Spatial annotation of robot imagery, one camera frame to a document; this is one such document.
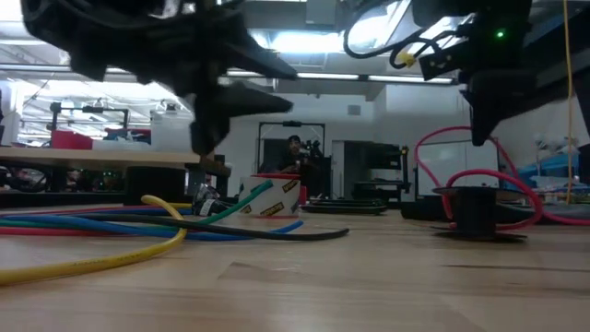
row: wooden table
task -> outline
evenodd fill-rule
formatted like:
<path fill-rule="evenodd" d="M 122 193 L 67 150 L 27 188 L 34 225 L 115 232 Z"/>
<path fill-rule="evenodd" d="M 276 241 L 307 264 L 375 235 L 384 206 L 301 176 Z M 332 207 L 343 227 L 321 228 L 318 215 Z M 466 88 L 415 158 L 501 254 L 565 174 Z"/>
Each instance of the wooden table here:
<path fill-rule="evenodd" d="M 130 166 L 184 169 L 186 164 L 200 164 L 208 172 L 229 176 L 220 163 L 192 153 L 155 151 L 101 151 L 61 148 L 0 148 L 0 160 L 28 162 L 48 166 L 90 170 L 124 170 Z"/>
<path fill-rule="evenodd" d="M 2 331 L 587 332 L 590 229 L 467 243 L 427 224 L 303 215 L 318 243 L 184 243 L 159 258 L 0 289 Z M 285 220 L 223 221 L 266 229 Z M 129 251 L 136 238 L 1 237 L 0 267 Z"/>

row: duct tape roll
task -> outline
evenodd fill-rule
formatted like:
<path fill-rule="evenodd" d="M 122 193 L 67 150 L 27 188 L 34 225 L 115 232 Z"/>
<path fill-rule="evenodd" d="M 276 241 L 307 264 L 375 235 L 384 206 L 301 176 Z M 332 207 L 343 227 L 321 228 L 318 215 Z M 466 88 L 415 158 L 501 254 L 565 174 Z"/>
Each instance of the duct tape roll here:
<path fill-rule="evenodd" d="M 272 181 L 273 186 L 243 207 L 240 213 L 268 218 L 297 216 L 301 190 L 299 175 L 256 174 L 250 177 L 242 177 L 240 200 L 243 200 L 256 187 L 268 180 Z"/>

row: man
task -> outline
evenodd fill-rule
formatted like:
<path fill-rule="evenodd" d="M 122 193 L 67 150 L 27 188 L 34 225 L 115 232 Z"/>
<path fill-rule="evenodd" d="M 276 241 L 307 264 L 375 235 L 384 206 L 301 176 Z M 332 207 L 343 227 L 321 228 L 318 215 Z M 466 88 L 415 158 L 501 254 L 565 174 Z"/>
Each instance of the man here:
<path fill-rule="evenodd" d="M 280 159 L 277 168 L 280 173 L 299 173 L 300 162 L 303 160 L 301 154 L 301 139 L 297 135 L 289 137 L 289 150 Z"/>

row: cable spool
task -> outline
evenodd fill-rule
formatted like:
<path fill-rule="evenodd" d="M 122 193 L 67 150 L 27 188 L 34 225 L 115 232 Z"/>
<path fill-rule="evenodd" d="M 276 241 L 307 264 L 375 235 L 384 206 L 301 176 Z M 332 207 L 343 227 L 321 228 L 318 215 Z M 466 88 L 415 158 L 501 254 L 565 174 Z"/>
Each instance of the cable spool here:
<path fill-rule="evenodd" d="M 438 233 L 438 236 L 484 242 L 518 242 L 526 238 L 524 235 L 497 233 L 494 216 L 494 207 L 498 201 L 526 198 L 523 193 L 473 186 L 440 187 L 432 191 L 446 196 L 453 211 L 454 227 Z"/>

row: black mechanical arm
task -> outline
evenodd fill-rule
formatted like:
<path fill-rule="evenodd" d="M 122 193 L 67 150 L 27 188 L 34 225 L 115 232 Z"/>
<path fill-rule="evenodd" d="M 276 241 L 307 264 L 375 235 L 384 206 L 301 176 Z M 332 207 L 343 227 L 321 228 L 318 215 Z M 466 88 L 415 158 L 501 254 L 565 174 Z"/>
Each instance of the black mechanical arm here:
<path fill-rule="evenodd" d="M 230 118 L 257 113 L 284 113 L 292 104 L 236 83 L 219 85 L 231 67 L 265 77 L 294 79 L 296 71 L 248 34 L 237 5 L 195 4 L 194 10 L 162 14 L 159 0 L 22 0 L 29 33 L 70 54 L 74 72 L 102 81 L 108 65 L 137 77 L 158 81 L 192 101 L 195 153 L 207 154 L 230 131 Z"/>
<path fill-rule="evenodd" d="M 364 0 L 357 6 L 356 22 L 370 9 L 388 0 Z M 404 40 L 370 53 L 355 53 L 348 47 L 345 31 L 344 50 L 354 58 L 369 58 L 391 52 L 389 63 L 402 69 L 398 55 L 412 43 L 424 45 L 413 54 L 418 58 L 425 80 L 459 70 L 459 83 L 466 84 L 463 96 L 471 105 L 472 142 L 481 146 L 496 125 L 514 114 L 514 108 L 537 86 L 533 72 L 521 66 L 525 35 L 530 31 L 528 18 L 532 0 L 412 0 L 412 16 L 419 29 Z M 444 17 L 470 19 L 456 30 L 442 31 L 432 39 L 421 35 Z M 450 36 L 461 41 L 442 49 L 438 41 Z M 421 56 L 427 49 L 433 53 Z"/>
<path fill-rule="evenodd" d="M 107 66 L 116 66 L 136 75 L 139 83 L 158 81 L 190 100 L 193 151 L 207 154 L 229 133 L 231 117 L 284 113 L 292 106 L 240 83 L 218 83 L 232 67 L 265 77 L 297 77 L 248 34 L 242 1 L 218 6 L 214 0 L 21 0 L 21 6 L 29 33 L 69 52 L 74 72 L 103 80 Z M 350 27 L 387 1 L 362 0 Z M 464 96 L 472 106 L 473 142 L 481 145 L 511 105 L 535 88 L 534 76 L 520 69 L 531 1 L 413 0 L 412 14 L 420 27 L 415 33 L 377 52 L 358 54 L 348 47 L 348 29 L 344 48 L 355 58 L 391 52 L 391 65 L 403 68 L 407 64 L 397 63 L 396 56 L 409 44 L 425 43 L 416 57 L 432 47 L 434 53 L 419 59 L 422 74 L 428 80 L 460 69 L 459 81 L 467 83 Z M 473 19 L 457 30 L 432 40 L 420 38 L 442 17 L 469 14 Z M 436 42 L 448 36 L 463 42 L 442 50 Z"/>

